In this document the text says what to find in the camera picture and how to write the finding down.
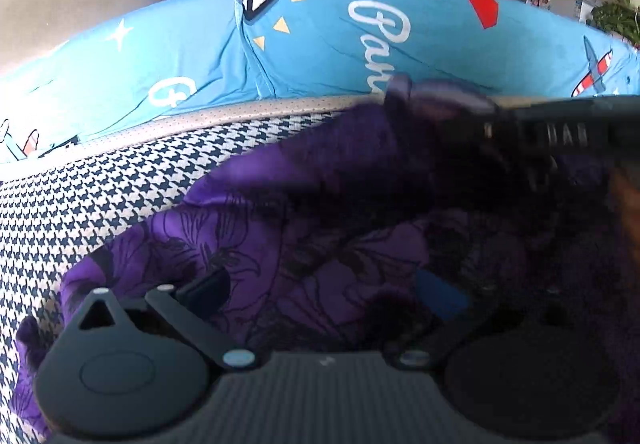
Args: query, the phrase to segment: black and white houndstooth pattern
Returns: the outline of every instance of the black and white houndstooth pattern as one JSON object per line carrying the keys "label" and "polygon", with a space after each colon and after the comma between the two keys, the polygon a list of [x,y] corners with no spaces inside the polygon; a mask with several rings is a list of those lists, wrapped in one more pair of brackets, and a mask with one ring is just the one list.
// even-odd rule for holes
{"label": "black and white houndstooth pattern", "polygon": [[46,338],[62,329],[63,273],[106,239],[176,204],[189,186],[235,153],[332,115],[231,123],[91,157],[0,185],[0,444],[42,440],[10,413],[17,377],[13,339],[28,314]]}

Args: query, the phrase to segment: red shape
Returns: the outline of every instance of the red shape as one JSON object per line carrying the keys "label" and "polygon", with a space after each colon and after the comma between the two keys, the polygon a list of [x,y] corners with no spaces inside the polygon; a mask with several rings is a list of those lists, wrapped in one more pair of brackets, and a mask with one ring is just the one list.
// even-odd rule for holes
{"label": "red shape", "polygon": [[498,2],[495,0],[469,0],[484,29],[498,23]]}

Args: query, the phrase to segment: white star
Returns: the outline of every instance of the white star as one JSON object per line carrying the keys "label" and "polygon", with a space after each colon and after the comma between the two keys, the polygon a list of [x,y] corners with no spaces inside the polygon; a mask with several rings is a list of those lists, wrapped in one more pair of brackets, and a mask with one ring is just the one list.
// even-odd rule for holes
{"label": "white star", "polygon": [[120,24],[118,24],[118,27],[116,28],[116,30],[113,31],[112,34],[107,36],[104,39],[104,41],[107,42],[109,40],[115,40],[118,43],[118,52],[122,52],[122,41],[124,37],[127,36],[127,34],[129,34],[129,31],[131,30],[133,30],[133,28],[126,28],[124,26],[124,18],[123,18],[120,21]]}

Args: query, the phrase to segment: blue fabric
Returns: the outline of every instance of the blue fabric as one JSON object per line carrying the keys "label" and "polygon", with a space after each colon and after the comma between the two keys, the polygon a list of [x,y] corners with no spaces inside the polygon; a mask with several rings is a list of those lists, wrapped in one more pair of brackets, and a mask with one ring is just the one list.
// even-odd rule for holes
{"label": "blue fabric", "polygon": [[0,163],[158,116],[384,92],[396,72],[489,95],[640,94],[631,46],[511,0],[169,0],[0,79]]}

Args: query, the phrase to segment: green plant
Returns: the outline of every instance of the green plant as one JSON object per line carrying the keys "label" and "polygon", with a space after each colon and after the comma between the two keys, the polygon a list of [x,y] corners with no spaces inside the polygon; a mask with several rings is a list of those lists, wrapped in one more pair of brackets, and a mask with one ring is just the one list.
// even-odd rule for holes
{"label": "green plant", "polygon": [[606,33],[621,34],[636,46],[640,44],[639,14],[630,0],[609,0],[593,9],[588,23]]}

